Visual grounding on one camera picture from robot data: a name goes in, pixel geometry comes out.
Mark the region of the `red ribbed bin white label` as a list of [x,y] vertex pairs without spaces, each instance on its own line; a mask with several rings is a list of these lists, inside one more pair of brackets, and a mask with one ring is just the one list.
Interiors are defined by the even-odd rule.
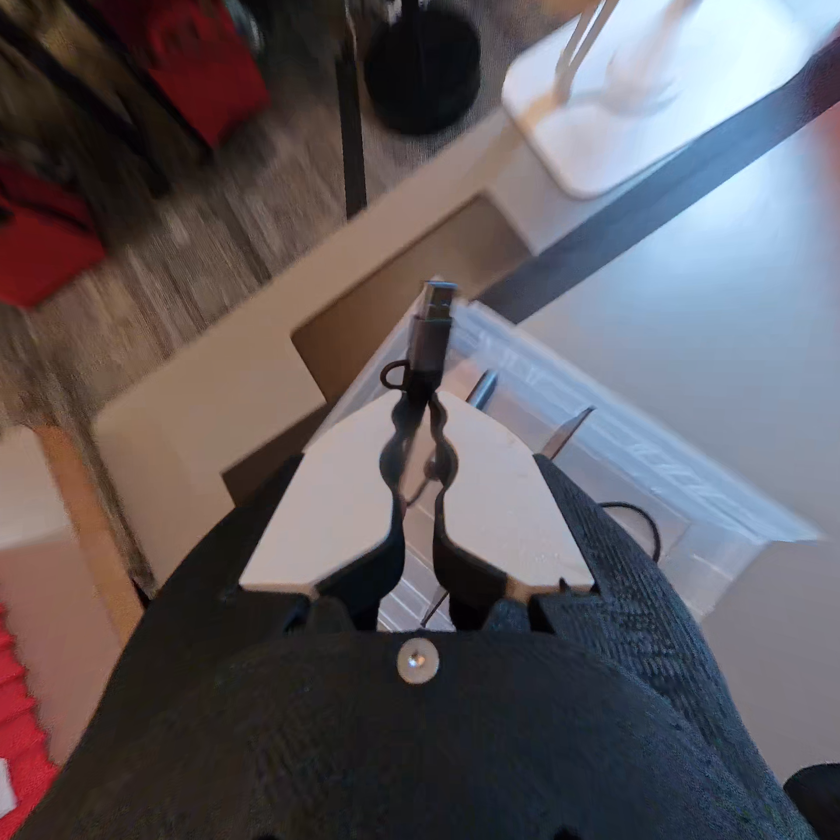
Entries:
[[45,797],[59,768],[49,757],[37,699],[1,605],[1,838],[12,838]]

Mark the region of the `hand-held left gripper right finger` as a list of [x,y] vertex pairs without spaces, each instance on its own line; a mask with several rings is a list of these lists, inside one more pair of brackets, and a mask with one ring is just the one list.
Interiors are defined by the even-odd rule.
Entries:
[[595,585],[544,469],[553,461],[465,400],[432,409],[437,479],[433,562],[456,629],[477,629],[502,600],[589,594]]

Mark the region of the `red bag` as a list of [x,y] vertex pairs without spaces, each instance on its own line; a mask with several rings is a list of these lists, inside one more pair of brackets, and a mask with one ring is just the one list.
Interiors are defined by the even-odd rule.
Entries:
[[33,308],[106,258],[86,201],[9,161],[1,210],[2,303]]
[[204,151],[270,104],[225,2],[85,2],[93,27]]

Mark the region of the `clear plastic bin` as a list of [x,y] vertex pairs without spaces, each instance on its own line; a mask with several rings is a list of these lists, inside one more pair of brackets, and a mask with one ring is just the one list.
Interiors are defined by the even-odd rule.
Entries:
[[[335,408],[316,437],[384,393],[380,370],[406,356],[411,312],[385,328],[301,328],[294,342],[318,388]],[[571,441],[554,460],[596,502],[643,509],[661,539],[659,568],[701,622],[764,549],[776,543],[818,543],[821,530],[766,496],[561,359],[518,327],[478,304],[458,304],[444,389],[466,396],[486,371],[498,376],[487,413],[532,450],[586,408]],[[384,599],[380,629],[418,628],[434,580],[431,535],[434,492],[425,489],[407,515],[403,578]]]

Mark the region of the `black round floor base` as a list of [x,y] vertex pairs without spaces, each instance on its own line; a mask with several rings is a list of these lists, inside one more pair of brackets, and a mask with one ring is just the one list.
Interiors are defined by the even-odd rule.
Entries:
[[389,130],[420,137],[446,130],[475,102],[480,37],[472,22],[440,2],[400,2],[379,24],[363,62],[373,112]]

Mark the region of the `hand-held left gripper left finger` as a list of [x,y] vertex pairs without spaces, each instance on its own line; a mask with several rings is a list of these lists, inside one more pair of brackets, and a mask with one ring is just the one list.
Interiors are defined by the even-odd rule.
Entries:
[[308,446],[239,576],[242,590],[331,597],[357,628],[378,629],[405,566],[399,480],[381,470],[401,396],[381,395]]

